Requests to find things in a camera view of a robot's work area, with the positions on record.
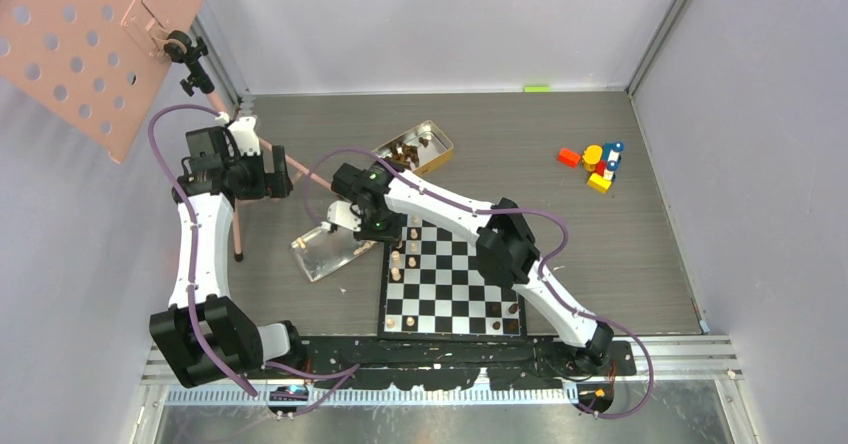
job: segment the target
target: black clamp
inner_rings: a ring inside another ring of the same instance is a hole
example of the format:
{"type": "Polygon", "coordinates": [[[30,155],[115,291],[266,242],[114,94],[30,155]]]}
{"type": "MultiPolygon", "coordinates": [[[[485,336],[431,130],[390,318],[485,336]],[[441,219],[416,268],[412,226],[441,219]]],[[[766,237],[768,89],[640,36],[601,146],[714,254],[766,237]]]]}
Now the black clamp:
{"type": "Polygon", "coordinates": [[[198,37],[197,45],[193,45],[186,33],[172,31],[168,34],[168,41],[179,43],[168,42],[163,47],[165,53],[171,58],[171,62],[185,64],[188,67],[189,76],[180,81],[186,94],[193,96],[195,87],[204,94],[212,93],[215,90],[215,84],[200,64],[200,58],[209,54],[209,48],[206,47],[203,38],[198,37]]]}

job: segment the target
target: round hole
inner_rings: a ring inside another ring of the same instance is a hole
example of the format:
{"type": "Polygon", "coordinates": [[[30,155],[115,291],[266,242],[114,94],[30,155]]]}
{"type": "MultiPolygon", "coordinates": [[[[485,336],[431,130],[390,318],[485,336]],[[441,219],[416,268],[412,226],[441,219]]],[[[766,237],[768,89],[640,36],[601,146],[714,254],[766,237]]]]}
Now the round hole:
{"type": "Polygon", "coordinates": [[[24,73],[26,74],[27,79],[29,79],[30,81],[35,81],[39,77],[41,77],[41,68],[38,67],[38,64],[31,62],[27,64],[24,73]]]}
{"type": "Polygon", "coordinates": [[[77,20],[77,11],[74,9],[74,6],[65,6],[62,9],[62,17],[65,18],[66,22],[74,22],[77,20]]]}
{"type": "Polygon", "coordinates": [[[96,46],[100,42],[100,36],[97,35],[97,31],[88,31],[85,34],[85,42],[91,47],[96,46]]]}
{"type": "Polygon", "coordinates": [[[59,84],[53,88],[53,97],[55,97],[59,102],[64,101],[68,98],[68,88],[59,84]]]}
{"type": "Polygon", "coordinates": [[[22,26],[29,24],[29,21],[32,18],[29,14],[29,8],[24,5],[16,6],[15,10],[12,12],[15,15],[15,20],[22,26]]]}
{"type": "Polygon", "coordinates": [[[46,47],[48,51],[55,51],[56,49],[59,49],[59,36],[52,32],[45,34],[44,47],[46,47]]]}
{"type": "Polygon", "coordinates": [[[75,57],[75,58],[71,59],[71,70],[72,71],[79,74],[80,72],[82,72],[84,67],[85,67],[85,63],[83,63],[82,58],[75,57]]]}

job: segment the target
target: perforated metal plate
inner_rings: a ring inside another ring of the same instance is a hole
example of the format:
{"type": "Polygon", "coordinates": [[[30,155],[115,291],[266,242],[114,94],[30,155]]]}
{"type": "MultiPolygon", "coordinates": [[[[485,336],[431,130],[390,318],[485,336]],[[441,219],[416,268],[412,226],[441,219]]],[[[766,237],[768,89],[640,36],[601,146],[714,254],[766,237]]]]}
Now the perforated metal plate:
{"type": "Polygon", "coordinates": [[[0,0],[0,75],[120,162],[203,0],[0,0]]]}

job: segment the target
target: gray wall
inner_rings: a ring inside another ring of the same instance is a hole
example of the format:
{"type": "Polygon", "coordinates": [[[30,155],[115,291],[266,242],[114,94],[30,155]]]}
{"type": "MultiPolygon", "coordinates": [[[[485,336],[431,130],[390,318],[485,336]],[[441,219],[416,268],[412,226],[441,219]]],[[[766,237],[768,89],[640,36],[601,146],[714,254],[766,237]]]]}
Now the gray wall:
{"type": "Polygon", "coordinates": [[[254,93],[623,88],[671,0],[208,0],[254,93]]]}
{"type": "Polygon", "coordinates": [[[844,442],[848,0],[693,0],[637,95],[694,285],[772,442],[844,442]]]}
{"type": "MultiPolygon", "coordinates": [[[[184,74],[154,109],[189,100],[184,74]]],[[[147,319],[167,305],[179,250],[146,126],[118,165],[2,78],[0,109],[0,441],[125,442],[147,319]]],[[[174,165],[181,131],[208,125],[197,114],[159,127],[174,165]]]]}

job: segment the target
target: gray wooden tabletop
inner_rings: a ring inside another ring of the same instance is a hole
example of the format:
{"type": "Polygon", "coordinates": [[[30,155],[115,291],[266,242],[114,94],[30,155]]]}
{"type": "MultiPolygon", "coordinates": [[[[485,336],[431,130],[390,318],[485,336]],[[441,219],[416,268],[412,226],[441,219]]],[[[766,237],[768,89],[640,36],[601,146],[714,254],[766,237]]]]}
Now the gray wooden tabletop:
{"type": "MultiPolygon", "coordinates": [[[[508,197],[523,207],[563,216],[566,250],[549,264],[586,307],[638,333],[699,332],[680,255],[645,144],[621,92],[263,96],[254,110],[259,134],[307,166],[340,146],[377,147],[433,120],[453,140],[451,162],[427,179],[480,200],[508,197]],[[556,160],[561,147],[625,143],[621,168],[606,195],[586,185],[587,173],[556,160]]],[[[319,169],[328,180],[342,162],[319,169]]],[[[257,324],[291,320],[301,334],[374,334],[382,252],[372,249],[335,274],[310,283],[289,253],[314,224],[303,210],[301,181],[291,196],[241,208],[245,259],[230,260],[235,302],[257,324]]],[[[332,195],[313,186],[309,205],[326,213],[332,195]]],[[[527,218],[543,253],[560,239],[557,227],[527,218]]],[[[531,333],[553,328],[528,310],[531,333]]]]}

